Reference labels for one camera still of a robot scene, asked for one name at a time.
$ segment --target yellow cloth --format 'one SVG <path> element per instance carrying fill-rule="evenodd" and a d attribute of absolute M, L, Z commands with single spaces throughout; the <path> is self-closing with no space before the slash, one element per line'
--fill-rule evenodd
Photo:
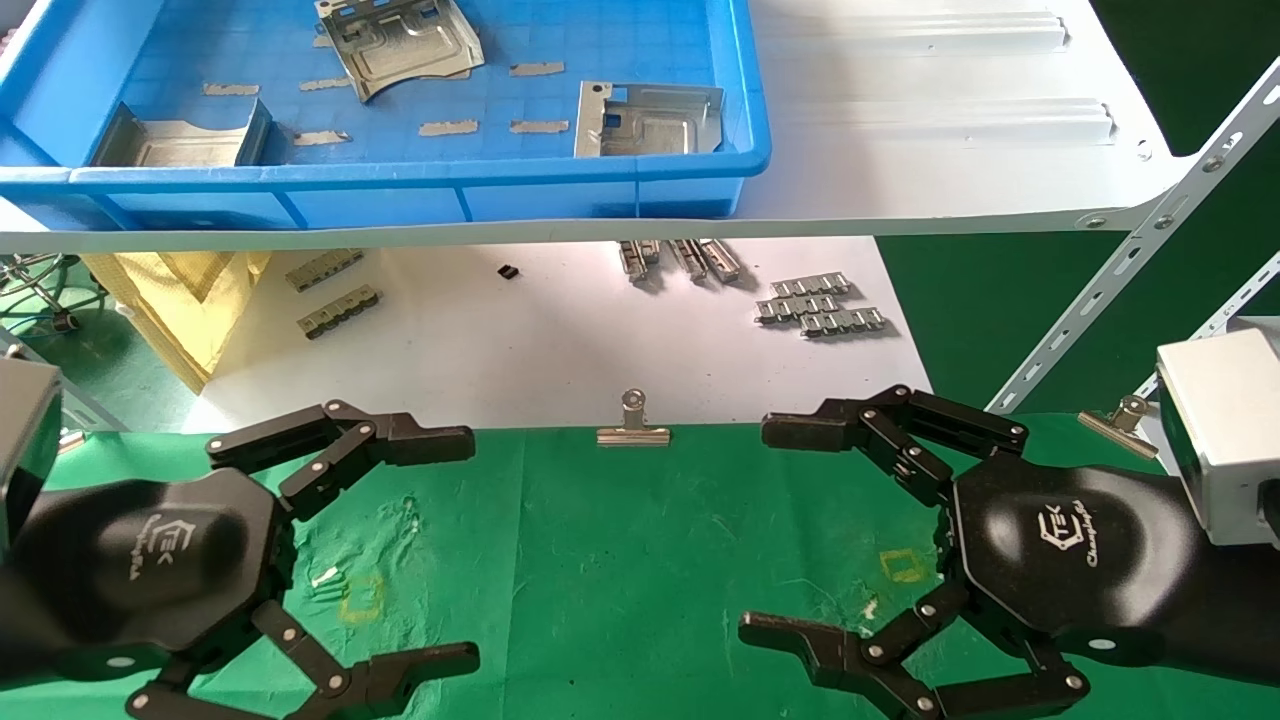
<path fill-rule="evenodd" d="M 271 259 L 261 252 L 82 255 L 147 343 L 192 389 L 209 382 Z"/>

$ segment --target metal stamping part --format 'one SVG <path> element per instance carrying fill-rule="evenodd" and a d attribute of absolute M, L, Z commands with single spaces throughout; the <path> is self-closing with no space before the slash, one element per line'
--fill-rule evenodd
<path fill-rule="evenodd" d="M 803 297 L 805 295 L 833 293 L 844 295 L 852 288 L 852 283 L 845 278 L 844 273 L 823 273 L 790 281 L 769 283 L 774 297 Z"/>
<path fill-rule="evenodd" d="M 707 260 L 703 251 L 698 249 L 698 242 L 692 240 L 668 240 L 671 251 L 676 254 L 676 261 L 689 273 L 689 279 L 698 282 L 707 277 Z"/>
<path fill-rule="evenodd" d="M 800 334 L 804 337 L 823 337 L 882 329 L 884 329 L 884 316 L 876 307 L 836 310 L 835 313 L 800 316 Z"/>
<path fill-rule="evenodd" d="M 367 284 L 362 284 L 315 313 L 311 313 L 306 318 L 302 318 L 298 320 L 298 327 L 302 328 L 307 340 L 315 340 L 337 328 L 339 323 L 344 323 L 351 318 L 355 318 L 374 305 L 378 305 L 378 291 Z"/>
<path fill-rule="evenodd" d="M 293 290 L 302 292 L 355 265 L 364 256 L 364 250 L 330 250 L 284 273 L 284 279 L 293 286 Z"/>
<path fill-rule="evenodd" d="M 627 273 L 627 279 L 640 282 L 649 275 L 649 268 L 644 263 L 640 243 L 634 240 L 618 242 L 618 258 L 622 260 L 622 270 Z"/>
<path fill-rule="evenodd" d="M 774 297 L 772 300 L 758 300 L 755 302 L 755 322 L 762 325 L 773 323 L 786 323 L 801 315 L 814 315 L 818 313 L 836 313 L 840 305 L 829 295 L 814 295 L 810 297 Z"/>
<path fill-rule="evenodd" d="M 733 254 L 728 251 L 719 240 L 701 240 L 698 245 L 703 250 L 703 258 L 707 259 L 707 264 L 710 266 L 712 272 L 722 283 L 737 282 L 742 275 L 742 265 L 739 264 Z"/>

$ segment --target blue plastic tray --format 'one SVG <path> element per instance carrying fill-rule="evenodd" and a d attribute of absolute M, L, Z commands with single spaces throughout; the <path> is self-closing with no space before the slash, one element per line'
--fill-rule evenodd
<path fill-rule="evenodd" d="M 485 64 L 412 79 L 361 105 L 312 46 L 311 0 L 41 0 L 0 56 L 0 195 L 54 229 L 293 229 L 538 218 L 719 218 L 769 160 L 746 0 L 457 0 Z M 564 72 L 512 77 L 522 63 Z M 723 143 L 700 155 L 573 158 L 582 81 L 714 85 Z M 84 168 L 123 101 L 142 120 L 243 127 L 257 85 L 282 131 L 262 165 Z M 422 123 L 476 119 L 472 135 Z M 511 120 L 570 120 L 517 135 Z M 340 131 L 294 147 L 287 132 Z"/>

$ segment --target robotic hand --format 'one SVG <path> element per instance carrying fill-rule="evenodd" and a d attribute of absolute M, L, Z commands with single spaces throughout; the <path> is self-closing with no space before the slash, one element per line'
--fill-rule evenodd
<path fill-rule="evenodd" d="M 952 478 L 911 436 L 982 461 Z M 1089 692 L 1078 655 L 1280 685 L 1280 552 L 1210 542 L 1180 478 L 1047 468 L 1021 457 L 1024 425 L 897 386 L 765 416 L 780 448 L 858 450 L 941 507 L 942 584 L 870 638 L 746 612 L 742 642 L 796 655 L 814 685 L 867 697 L 890 717 L 1042 717 Z M 904 667 L 963 618 L 1028 673 L 929 688 Z"/>
<path fill-rule="evenodd" d="M 0 360 L 0 375 L 18 360 Z M 41 372 L 27 364 L 17 372 Z M 106 680 L 163 667 L 128 698 L 138 720 L 265 720 L 187 696 L 195 678 L 266 637 L 315 684 L 292 720 L 366 720 L 404 711 L 428 680 L 479 667 L 474 643 L 379 655 L 343 667 L 280 605 L 293 577 L 293 521 L 305 521 L 380 462 L 421 465 L 475 454 L 470 428 L 420 428 L 404 413 L 342 401 L 214 438 L 214 471 L 187 483 L 120 480 L 44 492 L 56 450 L 56 375 L 0 383 L 31 392 L 32 421 L 0 432 L 0 689 Z M 52 448 L 42 428 L 52 415 Z M 31 442 L 22 451 L 20 442 Z M 251 473 L 319 451 L 276 497 Z M 10 468 L 10 457 L 18 457 Z"/>

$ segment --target green table mat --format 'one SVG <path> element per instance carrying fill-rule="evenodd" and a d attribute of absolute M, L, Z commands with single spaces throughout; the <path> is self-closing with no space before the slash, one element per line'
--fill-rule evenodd
<path fill-rule="evenodd" d="M 1071 416 L 1023 420 L 1030 460 L 1144 468 Z M 204 442 L 96 436 L 59 460 L 49 487 L 197 478 Z M 300 527 L 285 607 L 343 664 L 480 644 L 480 671 L 420 688 L 404 717 L 879 717 L 736 635 L 745 610 L 874 630 L 937 583 L 934 512 L 870 462 L 769 450 L 751 425 L 676 428 L 667 450 L 598 448 L 590 429 L 481 432 L 477 448 L 465 464 L 381 468 Z M 275 487 L 289 469 L 264 482 Z M 964 623 L 911 666 L 931 683 L 1024 669 Z M 1069 717 L 1252 717 L 1280 706 L 1272 688 L 1078 666 L 1093 692 Z M 0 719 L 124 719 L 145 679 L 12 691 Z M 265 641 L 193 689 L 273 716 L 308 693 Z"/>

